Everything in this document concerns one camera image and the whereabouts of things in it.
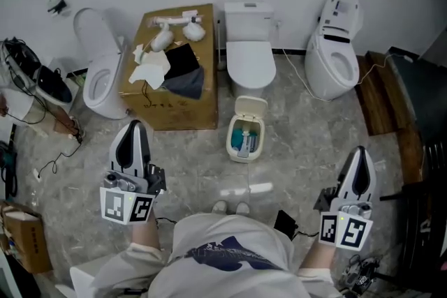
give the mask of smart toilet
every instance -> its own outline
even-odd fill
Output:
[[[125,118],[127,106],[119,96],[118,87],[129,47],[113,33],[104,15],[97,10],[79,10],[73,27],[89,60],[82,93],[85,105],[110,119]]]
[[[261,97],[277,72],[268,41],[273,9],[262,1],[224,4],[226,61],[233,94]]]
[[[305,72],[315,96],[332,100],[358,82],[351,41],[362,27],[359,0],[327,0],[307,46]]]

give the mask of brown wooden plank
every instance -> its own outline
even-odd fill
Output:
[[[414,126],[407,126],[397,132],[400,161],[404,184],[422,181],[420,168],[423,162],[423,146],[419,132]]]
[[[400,89],[397,78],[389,65],[383,66],[386,56],[379,54],[378,52],[369,51],[366,54],[366,59],[370,64],[376,64],[371,73],[376,72],[378,74],[377,80],[380,81],[380,85],[376,86],[380,91],[383,91],[383,98],[385,99],[388,114],[393,125],[398,129],[406,128],[412,122],[410,111],[406,106],[404,95]]]
[[[361,79],[372,64],[369,64],[363,56],[357,56],[357,59]],[[384,98],[384,92],[377,88],[377,84],[380,83],[379,75],[374,69],[363,80],[362,84],[356,86],[358,100],[369,135],[391,133],[397,130],[388,114],[389,105]]]

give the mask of floor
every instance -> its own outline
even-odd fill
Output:
[[[290,56],[303,75],[303,58]],[[226,73],[219,73],[219,127],[214,131],[157,131],[150,144],[154,163],[164,167],[168,191],[157,199],[155,212],[178,221],[199,211],[209,211],[219,199],[230,210],[239,201],[249,203],[251,216],[273,225],[283,209],[302,231],[318,231],[319,216],[313,210],[322,188],[336,184],[346,156],[364,145],[376,166],[378,188],[374,199],[372,234],[362,252],[388,257],[396,247],[395,208],[378,202],[402,183],[400,157],[394,135],[368,137],[355,91],[330,103],[313,99],[284,56],[275,57],[277,76],[266,90],[270,109],[265,118],[263,154],[254,163],[229,160],[225,149],[234,98]],[[59,135],[37,136],[30,128],[17,131],[19,152],[18,201],[43,215],[54,275],[69,282],[70,266],[114,253],[129,244],[129,228],[101,218],[99,186],[108,169],[108,149],[118,130],[129,120],[109,121],[78,101],[74,114],[87,130],[85,142],[71,158],[60,158],[57,173],[51,165],[38,182],[32,173],[76,143]],[[170,250],[173,225],[160,224],[161,244]],[[295,269],[313,239],[297,236]],[[351,251],[339,251],[333,275],[340,277]],[[392,269],[383,262],[382,272]]]

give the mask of toilet tank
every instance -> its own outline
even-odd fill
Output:
[[[227,41],[268,41],[273,8],[263,1],[224,4]]]

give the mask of white sleeve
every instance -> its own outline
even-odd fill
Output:
[[[301,268],[298,277],[311,298],[338,298],[342,294],[334,287],[330,270],[325,268]]]
[[[101,267],[91,283],[100,292],[113,288],[143,288],[165,267],[166,260],[156,248],[131,244],[126,251]]]

